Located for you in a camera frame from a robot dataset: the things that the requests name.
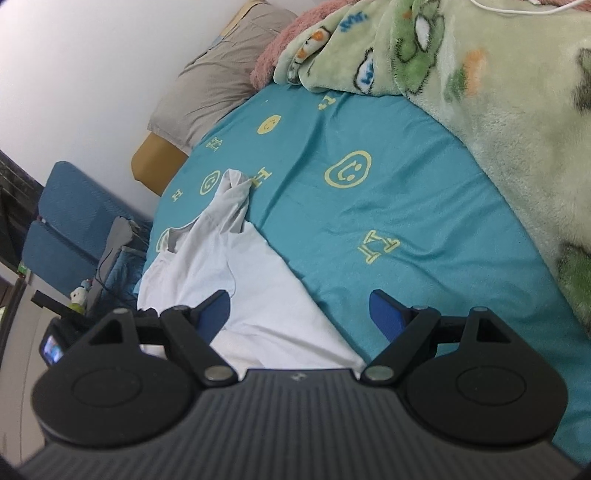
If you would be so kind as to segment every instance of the blue bed sheet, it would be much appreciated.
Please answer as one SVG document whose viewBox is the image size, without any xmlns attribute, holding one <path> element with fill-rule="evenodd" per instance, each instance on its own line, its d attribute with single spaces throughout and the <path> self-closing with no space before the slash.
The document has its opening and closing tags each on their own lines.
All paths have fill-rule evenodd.
<svg viewBox="0 0 591 480">
<path fill-rule="evenodd" d="M 365 359 L 387 345 L 369 318 L 373 289 L 448 315 L 486 305 L 566 380 L 554 441 L 591 458 L 591 343 L 509 206 L 435 120 L 401 97 L 265 88 L 164 192 L 147 266 L 162 231 L 199 215 L 227 168 L 255 178 L 249 220 Z"/>
</svg>

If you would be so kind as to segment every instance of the yellow letter print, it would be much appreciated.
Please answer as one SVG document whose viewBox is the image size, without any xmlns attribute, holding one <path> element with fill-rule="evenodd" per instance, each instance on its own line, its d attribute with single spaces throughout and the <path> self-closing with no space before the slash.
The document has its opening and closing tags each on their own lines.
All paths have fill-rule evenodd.
<svg viewBox="0 0 591 480">
<path fill-rule="evenodd" d="M 363 245 L 357 247 L 357 250 L 365 255 L 365 263 L 368 265 L 374 263 L 382 254 L 380 252 L 374 252 L 367 246 L 367 244 L 379 241 L 384 243 L 384 253 L 386 254 L 389 254 L 394 249 L 400 247 L 400 240 L 396 238 L 383 238 L 376 233 L 376 230 L 370 230 L 363 239 Z"/>
<path fill-rule="evenodd" d="M 336 98 L 332 98 L 332 97 L 329 97 L 328 95 L 325 95 L 324 98 L 322 99 L 322 102 L 320 102 L 318 104 L 318 110 L 324 110 L 329 105 L 332 105 L 333 103 L 336 102 Z"/>
<path fill-rule="evenodd" d="M 218 137 L 213 137 L 207 143 L 207 145 L 205 145 L 205 147 L 211 148 L 213 151 L 216 151 L 218 148 L 220 148 L 222 146 L 222 142 L 223 142 L 223 140 L 220 140 Z"/>
<path fill-rule="evenodd" d="M 181 189 L 178 189 L 176 192 L 173 193 L 173 202 L 176 202 L 180 196 L 183 194 Z"/>
<path fill-rule="evenodd" d="M 268 179 L 271 175 L 273 175 L 273 172 L 268 172 L 265 170 L 265 167 L 263 167 L 262 169 L 260 169 L 258 171 L 258 173 L 253 178 L 251 178 L 252 184 L 257 189 L 258 187 L 261 186 L 261 183 L 263 181 L 265 181 L 266 179 Z"/>
</svg>

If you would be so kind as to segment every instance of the pillow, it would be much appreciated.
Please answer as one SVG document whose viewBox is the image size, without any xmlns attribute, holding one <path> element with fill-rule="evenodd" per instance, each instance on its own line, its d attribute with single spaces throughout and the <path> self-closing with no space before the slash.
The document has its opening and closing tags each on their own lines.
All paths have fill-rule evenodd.
<svg viewBox="0 0 591 480">
<path fill-rule="evenodd" d="M 148 130 L 190 155 L 207 132 L 256 93 L 249 79 L 257 58 L 296 17 L 263 3 L 181 72 L 160 100 Z"/>
</svg>

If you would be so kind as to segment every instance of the white t-shirt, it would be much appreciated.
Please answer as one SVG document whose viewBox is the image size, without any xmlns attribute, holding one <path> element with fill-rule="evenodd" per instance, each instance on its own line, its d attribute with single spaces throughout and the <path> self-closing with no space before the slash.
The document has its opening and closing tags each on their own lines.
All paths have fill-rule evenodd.
<svg viewBox="0 0 591 480">
<path fill-rule="evenodd" d="M 203 213 L 167 229 L 142 277 L 138 308 L 159 314 L 196 307 L 217 290 L 230 295 L 230 318 L 211 347 L 242 378 L 248 368 L 352 368 L 363 360 L 310 298 L 254 226 L 244 220 L 251 181 L 227 170 Z"/>
</svg>

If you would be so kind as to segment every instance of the plush doll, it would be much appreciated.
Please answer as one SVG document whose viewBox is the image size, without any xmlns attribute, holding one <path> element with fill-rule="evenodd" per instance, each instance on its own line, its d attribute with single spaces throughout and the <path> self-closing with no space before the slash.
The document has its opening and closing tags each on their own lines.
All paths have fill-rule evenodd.
<svg viewBox="0 0 591 480">
<path fill-rule="evenodd" d="M 82 286 L 76 288 L 72 293 L 70 293 L 71 303 L 68 305 L 68 308 L 71 308 L 75 312 L 84 315 L 86 313 L 86 300 L 89 290 L 90 282 L 88 280 L 84 280 L 82 282 Z"/>
</svg>

